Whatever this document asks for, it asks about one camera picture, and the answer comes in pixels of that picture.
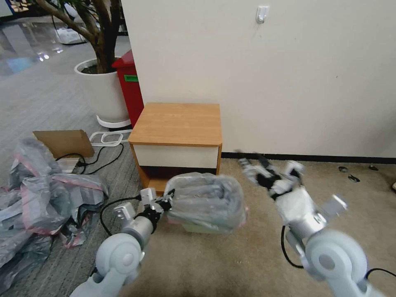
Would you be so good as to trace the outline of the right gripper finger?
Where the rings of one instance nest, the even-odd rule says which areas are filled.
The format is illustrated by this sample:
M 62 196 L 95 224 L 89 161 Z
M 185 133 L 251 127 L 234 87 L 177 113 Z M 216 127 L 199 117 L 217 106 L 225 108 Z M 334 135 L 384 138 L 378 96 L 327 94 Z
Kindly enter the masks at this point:
M 249 180 L 257 180 L 257 176 L 262 174 L 262 167 L 252 164 L 251 161 L 243 155 L 242 151 L 235 150 L 235 153 L 243 174 Z
M 278 178 L 277 169 L 269 162 L 269 160 L 263 154 L 256 154 L 256 157 L 260 163 L 257 171 L 257 177 L 259 178 Z

